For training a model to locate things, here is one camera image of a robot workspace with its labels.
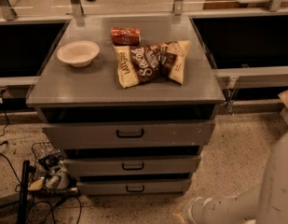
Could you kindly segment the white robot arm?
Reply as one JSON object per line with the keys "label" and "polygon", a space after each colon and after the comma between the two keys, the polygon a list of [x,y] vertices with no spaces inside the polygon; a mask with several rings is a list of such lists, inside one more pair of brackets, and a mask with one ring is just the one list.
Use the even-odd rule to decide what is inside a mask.
{"label": "white robot arm", "polygon": [[288,133],[273,146],[260,185],[236,197],[191,199],[182,217],[186,224],[288,224]]}

